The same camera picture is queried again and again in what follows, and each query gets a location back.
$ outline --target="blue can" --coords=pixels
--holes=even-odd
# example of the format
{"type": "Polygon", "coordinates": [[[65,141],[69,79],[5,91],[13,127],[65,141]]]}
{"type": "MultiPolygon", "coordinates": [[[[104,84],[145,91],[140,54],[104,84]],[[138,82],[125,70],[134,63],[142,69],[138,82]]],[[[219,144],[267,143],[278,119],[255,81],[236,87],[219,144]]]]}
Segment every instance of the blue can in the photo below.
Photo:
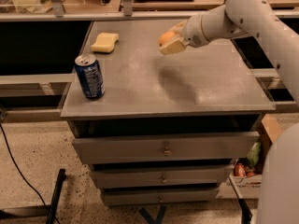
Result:
{"type": "Polygon", "coordinates": [[[84,95],[97,99],[105,92],[100,63],[91,54],[80,55],[75,60],[75,69],[84,95]]]}

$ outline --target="drawer front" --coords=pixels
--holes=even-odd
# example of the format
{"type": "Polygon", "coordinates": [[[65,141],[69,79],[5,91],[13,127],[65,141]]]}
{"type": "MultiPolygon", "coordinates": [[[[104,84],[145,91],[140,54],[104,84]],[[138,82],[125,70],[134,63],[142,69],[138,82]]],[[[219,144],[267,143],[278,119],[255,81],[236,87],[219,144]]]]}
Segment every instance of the drawer front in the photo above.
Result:
{"type": "Polygon", "coordinates": [[[123,136],[75,139],[83,164],[182,161],[245,157],[257,132],[123,136]]]}
{"type": "Polygon", "coordinates": [[[217,193],[218,189],[165,190],[142,193],[102,193],[101,198],[105,205],[186,203],[213,200],[216,198],[217,193]]]}
{"type": "Polygon", "coordinates": [[[91,172],[99,189],[185,184],[221,183],[233,170],[233,165],[204,167],[154,168],[91,172]]]}

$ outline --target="sponge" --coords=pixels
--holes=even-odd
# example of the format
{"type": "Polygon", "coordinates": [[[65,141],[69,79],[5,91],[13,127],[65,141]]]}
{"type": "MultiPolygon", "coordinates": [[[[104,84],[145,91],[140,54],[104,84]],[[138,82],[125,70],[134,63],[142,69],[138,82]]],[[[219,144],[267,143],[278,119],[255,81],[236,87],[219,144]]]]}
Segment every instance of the sponge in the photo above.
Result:
{"type": "Polygon", "coordinates": [[[92,52],[110,53],[113,51],[114,44],[118,40],[118,34],[101,33],[96,37],[96,41],[91,45],[92,52]]]}

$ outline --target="gray tabletop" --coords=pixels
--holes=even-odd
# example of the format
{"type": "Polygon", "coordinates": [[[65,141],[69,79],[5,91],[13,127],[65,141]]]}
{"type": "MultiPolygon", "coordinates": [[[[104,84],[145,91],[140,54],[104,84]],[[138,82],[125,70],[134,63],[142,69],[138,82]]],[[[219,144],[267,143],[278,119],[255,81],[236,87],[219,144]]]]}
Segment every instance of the gray tabletop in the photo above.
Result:
{"type": "Polygon", "coordinates": [[[230,40],[163,56],[158,38],[180,21],[99,21],[84,48],[102,32],[118,33],[108,55],[95,54],[105,95],[84,97],[77,76],[67,94],[62,118],[114,119],[205,115],[273,110],[253,74],[230,40]]]}

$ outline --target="floor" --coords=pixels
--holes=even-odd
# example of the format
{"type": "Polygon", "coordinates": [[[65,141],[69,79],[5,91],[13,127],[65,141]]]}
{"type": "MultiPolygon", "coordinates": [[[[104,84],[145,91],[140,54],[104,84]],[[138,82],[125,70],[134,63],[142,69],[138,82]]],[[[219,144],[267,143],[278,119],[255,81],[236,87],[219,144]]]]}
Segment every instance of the floor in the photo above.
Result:
{"type": "MultiPolygon", "coordinates": [[[[299,120],[294,114],[277,115],[283,129],[299,120]]],[[[64,182],[57,210],[61,224],[148,224],[139,213],[145,208],[156,218],[159,205],[106,207],[100,191],[89,177],[89,167],[82,165],[72,147],[74,139],[67,123],[59,119],[59,112],[10,112],[3,123],[16,163],[29,182],[50,203],[60,168],[65,168],[64,182]]],[[[3,135],[0,135],[0,209],[41,205],[38,196],[22,180],[8,156],[3,135]]],[[[257,200],[247,200],[255,216],[257,200]]],[[[163,224],[213,223],[239,224],[241,212],[236,200],[165,204],[163,224]]],[[[2,224],[45,223],[45,217],[1,220],[2,224]]]]}

